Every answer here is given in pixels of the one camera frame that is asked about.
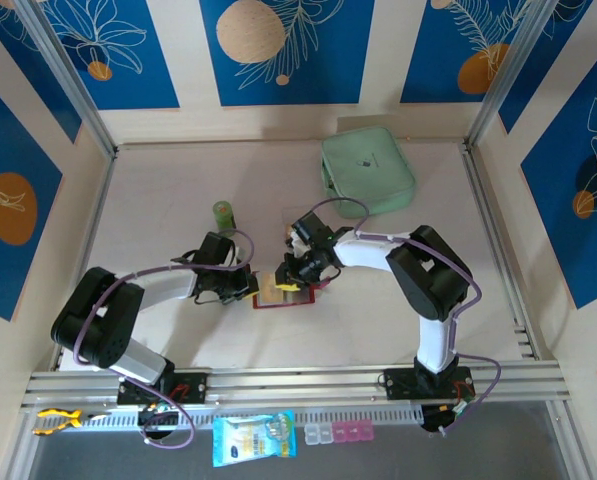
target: wall mural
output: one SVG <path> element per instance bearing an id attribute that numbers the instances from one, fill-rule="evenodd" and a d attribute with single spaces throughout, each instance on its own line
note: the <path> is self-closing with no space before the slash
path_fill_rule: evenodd
<path id="1" fill-rule="evenodd" d="M 358 103 L 373 0 L 200 0 L 223 106 Z"/>
<path id="2" fill-rule="evenodd" d="M 577 307 L 597 298 L 597 62 L 522 164 Z"/>
<path id="3" fill-rule="evenodd" d="M 0 99 L 0 317 L 11 320 L 62 174 Z"/>
<path id="4" fill-rule="evenodd" d="M 532 3 L 533 0 L 429 0 L 401 103 L 481 101 Z M 564 17 L 578 19 L 587 0 L 560 3 L 543 32 L 544 41 L 557 40 L 557 52 L 566 42 L 560 34 L 556 37 L 558 24 Z"/>
<path id="5" fill-rule="evenodd" d="M 99 109 L 178 108 L 145 0 L 41 5 Z"/>
<path id="6" fill-rule="evenodd" d="M 82 120 L 45 63 L 38 48 L 13 10 L 13 0 L 0 0 L 0 42 L 74 142 Z"/>
<path id="7" fill-rule="evenodd" d="M 593 0 L 560 0 L 498 113 L 511 132 Z"/>

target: floor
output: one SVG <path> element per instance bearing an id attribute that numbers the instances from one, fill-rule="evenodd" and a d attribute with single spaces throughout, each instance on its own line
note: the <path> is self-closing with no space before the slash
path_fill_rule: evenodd
<path id="1" fill-rule="evenodd" d="M 433 226 L 484 292 L 459 325 L 458 350 L 520 360 L 513 314 L 459 146 L 403 142 L 402 148 L 418 182 L 414 200 L 404 210 L 371 217 L 363 230 Z M 285 225 L 323 198 L 315 141 L 121 150 L 90 266 L 128 273 L 166 264 L 200 245 L 215 228 L 211 206 L 228 200 L 238 227 L 255 241 L 252 267 L 273 271 L 285 251 Z M 327 206 L 318 213 L 334 229 L 352 224 Z M 178 367 L 390 364 L 413 360 L 418 317 L 390 273 L 349 268 L 314 305 L 254 310 L 249 300 L 227 307 L 173 300 L 143 312 L 133 338 Z M 65 355 L 61 370 L 76 368 Z"/>

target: gray floor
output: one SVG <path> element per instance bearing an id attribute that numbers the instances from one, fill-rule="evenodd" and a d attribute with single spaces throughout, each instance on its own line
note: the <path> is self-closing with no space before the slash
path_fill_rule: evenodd
<path id="1" fill-rule="evenodd" d="M 367 443 L 307 446 L 295 459 L 212 468 L 211 431 L 183 450 L 144 445 L 135 432 L 62 432 L 41 439 L 32 479 L 523 479 L 568 478 L 540 403 L 485 404 L 448 438 L 412 426 L 376 427 Z"/>

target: mint green pouch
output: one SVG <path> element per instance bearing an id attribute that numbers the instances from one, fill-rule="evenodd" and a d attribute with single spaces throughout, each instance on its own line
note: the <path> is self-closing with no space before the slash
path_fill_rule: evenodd
<path id="1" fill-rule="evenodd" d="M 404 208 L 414 196 L 416 180 L 391 132 L 369 127 L 339 133 L 322 142 L 322 179 L 331 197 L 362 200 L 371 215 Z M 343 218 L 364 215 L 352 202 L 334 202 Z"/>

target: snack package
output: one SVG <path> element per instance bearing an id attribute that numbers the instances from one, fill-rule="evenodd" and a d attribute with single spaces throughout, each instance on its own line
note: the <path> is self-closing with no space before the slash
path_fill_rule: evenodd
<path id="1" fill-rule="evenodd" d="M 214 420 L 214 467 L 273 456 L 296 456 L 292 411 Z"/>

